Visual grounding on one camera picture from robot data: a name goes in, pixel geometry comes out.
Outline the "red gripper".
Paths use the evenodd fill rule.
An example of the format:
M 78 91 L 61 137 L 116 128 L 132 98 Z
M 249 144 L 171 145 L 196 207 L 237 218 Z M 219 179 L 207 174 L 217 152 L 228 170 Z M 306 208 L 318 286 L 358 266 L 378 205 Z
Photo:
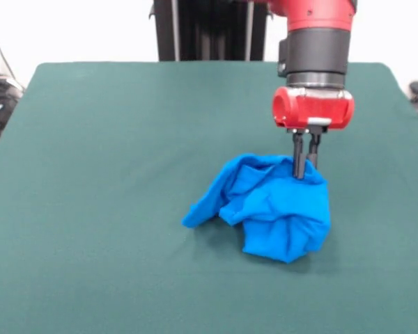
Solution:
M 272 116 L 279 127 L 306 129 L 310 126 L 344 129 L 355 111 L 355 101 L 347 90 L 290 88 L 276 89 L 272 100 Z M 311 133 L 307 159 L 318 167 L 321 133 Z M 304 177 L 303 134 L 293 133 L 293 177 Z

